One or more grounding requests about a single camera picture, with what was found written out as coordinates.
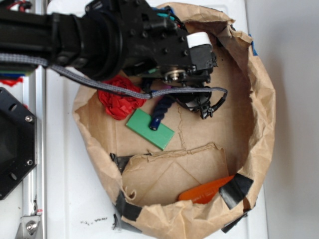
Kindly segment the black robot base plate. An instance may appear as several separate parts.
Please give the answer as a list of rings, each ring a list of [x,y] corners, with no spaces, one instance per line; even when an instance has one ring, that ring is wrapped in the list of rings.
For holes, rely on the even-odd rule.
[[[0,89],[0,199],[35,167],[36,116],[7,89]]]

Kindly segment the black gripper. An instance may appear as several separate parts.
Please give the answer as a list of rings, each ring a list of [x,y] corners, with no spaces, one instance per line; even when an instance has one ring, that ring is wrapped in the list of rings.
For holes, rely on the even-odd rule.
[[[171,6],[151,7],[145,0],[119,2],[126,31],[128,76],[161,78],[178,85],[210,83],[216,56],[210,42],[191,45],[190,34]],[[175,101],[204,120],[213,116],[211,92],[175,93]]]

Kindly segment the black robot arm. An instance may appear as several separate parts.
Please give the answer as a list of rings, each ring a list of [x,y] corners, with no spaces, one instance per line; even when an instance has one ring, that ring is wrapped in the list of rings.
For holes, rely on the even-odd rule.
[[[192,43],[192,35],[170,6],[144,0],[94,0],[82,17],[29,13],[26,0],[0,3],[0,77],[17,80],[39,65],[61,72],[70,66],[88,78],[80,84],[103,89],[101,81],[124,71],[144,78],[148,98],[152,79],[176,86],[164,97],[200,112],[212,105],[210,74],[217,65],[210,42]]]

